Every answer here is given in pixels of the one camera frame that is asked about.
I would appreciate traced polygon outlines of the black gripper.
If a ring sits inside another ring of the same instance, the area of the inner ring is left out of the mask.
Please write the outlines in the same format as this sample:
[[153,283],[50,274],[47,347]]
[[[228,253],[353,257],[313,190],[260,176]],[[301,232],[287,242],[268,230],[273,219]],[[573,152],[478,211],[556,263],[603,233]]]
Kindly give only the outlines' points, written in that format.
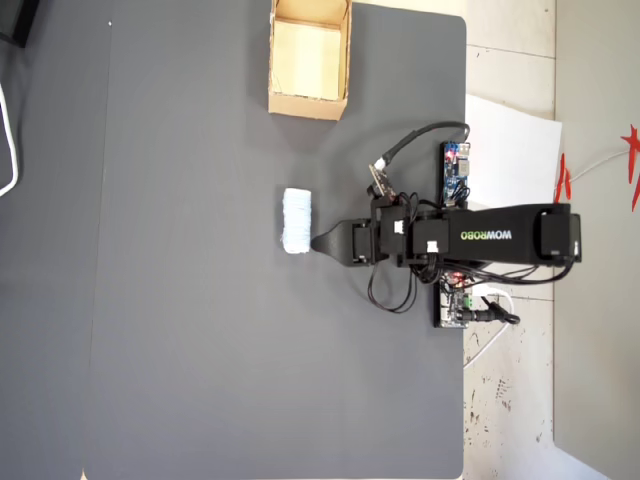
[[311,249],[341,265],[374,265],[404,253],[409,207],[401,200],[371,201],[369,219],[341,221],[331,230],[315,236]]

